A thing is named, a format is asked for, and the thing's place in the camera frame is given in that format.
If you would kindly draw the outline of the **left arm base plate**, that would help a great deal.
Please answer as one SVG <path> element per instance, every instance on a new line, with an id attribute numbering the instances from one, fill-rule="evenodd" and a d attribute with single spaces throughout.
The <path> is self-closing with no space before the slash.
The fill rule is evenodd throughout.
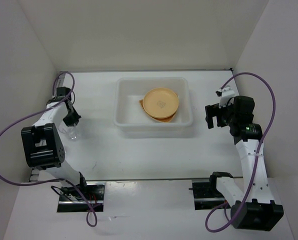
<path id="1" fill-rule="evenodd" d="M 103 212 L 105 184 L 104 183 L 87 183 L 85 186 L 78 186 L 89 204 L 93 207 L 95 212 Z M 50 187 L 58 196 L 58 213 L 77 213 L 87 212 L 88 207 L 85 200 L 80 194 L 71 187 L 57 187 L 52 185 Z"/>

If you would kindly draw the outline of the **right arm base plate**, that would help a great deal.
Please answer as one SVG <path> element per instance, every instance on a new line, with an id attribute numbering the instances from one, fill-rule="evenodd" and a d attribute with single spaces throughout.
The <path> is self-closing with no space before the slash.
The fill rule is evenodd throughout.
<path id="1" fill-rule="evenodd" d="M 211 188 L 209 179 L 193 179 L 189 188 L 193 193 L 194 209 L 212 210 L 225 202 L 224 196 Z"/>

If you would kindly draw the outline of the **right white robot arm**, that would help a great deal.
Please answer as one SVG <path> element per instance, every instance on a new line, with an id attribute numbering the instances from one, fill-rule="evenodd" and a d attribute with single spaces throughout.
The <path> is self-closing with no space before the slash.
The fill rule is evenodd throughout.
<path id="1" fill-rule="evenodd" d="M 283 206 L 276 203 L 271 192 L 264 163 L 265 132 L 254 123 L 255 102 L 247 96 L 222 96 L 219 103 L 207 105 L 207 127 L 229 127 L 234 145 L 241 162 L 244 189 L 241 190 L 233 176 L 228 172 L 215 171 L 209 178 L 209 193 L 218 197 L 223 195 L 225 202 L 221 208 L 230 207 L 226 214 L 227 223 L 217 229 L 206 229 L 218 233 L 229 226 L 241 230 L 271 231 L 284 216 Z"/>

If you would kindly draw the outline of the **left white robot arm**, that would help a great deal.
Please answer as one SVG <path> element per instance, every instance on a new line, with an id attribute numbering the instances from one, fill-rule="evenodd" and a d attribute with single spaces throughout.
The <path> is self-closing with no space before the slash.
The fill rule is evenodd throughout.
<path id="1" fill-rule="evenodd" d="M 82 173 L 65 160 L 66 151 L 59 135 L 59 127 L 64 125 L 62 132 L 67 137 L 75 140 L 78 136 L 76 127 L 81 116 L 73 107 L 72 97 L 65 98 L 67 95 L 71 95 L 68 87 L 58 87 L 56 95 L 46 104 L 49 110 L 32 126 L 21 130 L 21 139 L 29 167 L 60 179 L 61 191 L 65 195 L 71 195 L 72 200 L 83 200 L 89 188 Z"/>

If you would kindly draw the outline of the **clear glass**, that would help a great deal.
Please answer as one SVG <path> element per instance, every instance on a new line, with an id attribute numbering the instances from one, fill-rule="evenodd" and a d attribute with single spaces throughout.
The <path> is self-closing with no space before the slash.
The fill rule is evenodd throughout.
<path id="1" fill-rule="evenodd" d="M 71 141 L 78 141 L 81 137 L 80 128 L 76 124 L 74 124 L 73 126 L 68 126 L 66 131 L 67 136 Z"/>

